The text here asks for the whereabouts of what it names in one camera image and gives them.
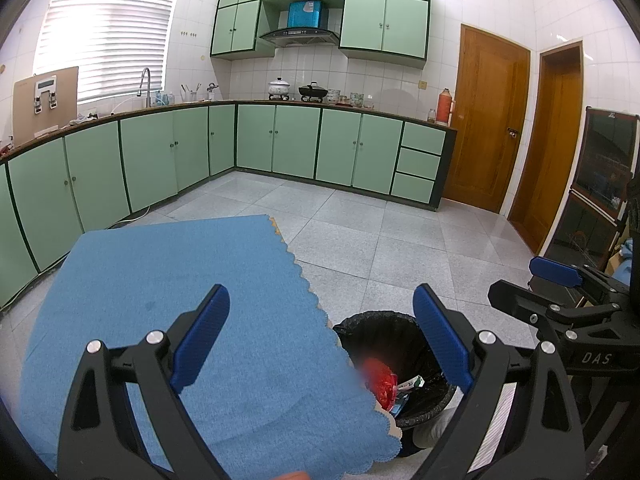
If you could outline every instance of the tile floor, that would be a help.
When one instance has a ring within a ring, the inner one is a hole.
[[[504,342],[534,345],[529,327],[492,309],[489,286],[526,286],[531,252],[501,216],[442,200],[426,211],[325,187],[250,173],[229,173],[165,202],[127,225],[268,214],[296,255],[334,322],[366,310],[412,314],[412,292],[428,282],[448,308]],[[0,396],[12,413],[20,368],[55,272],[0,319]],[[425,452],[375,464],[364,477],[410,478]]]

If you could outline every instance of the window blind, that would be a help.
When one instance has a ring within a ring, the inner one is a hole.
[[[161,89],[174,0],[51,0],[34,72],[79,66],[78,100]]]

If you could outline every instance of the brown door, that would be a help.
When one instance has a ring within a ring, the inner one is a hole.
[[[581,44],[540,56],[529,151],[509,220],[536,254],[551,229],[571,171],[582,112]]]
[[[498,212],[524,124],[529,50],[462,25],[456,107],[458,130],[444,196]]]

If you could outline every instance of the white pot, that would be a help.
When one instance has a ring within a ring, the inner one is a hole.
[[[279,77],[276,81],[271,81],[267,91],[270,95],[289,95],[289,83]]]

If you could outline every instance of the blue range hood box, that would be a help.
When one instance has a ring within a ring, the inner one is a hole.
[[[329,21],[329,9],[320,0],[303,0],[289,4],[287,27],[326,28]]]

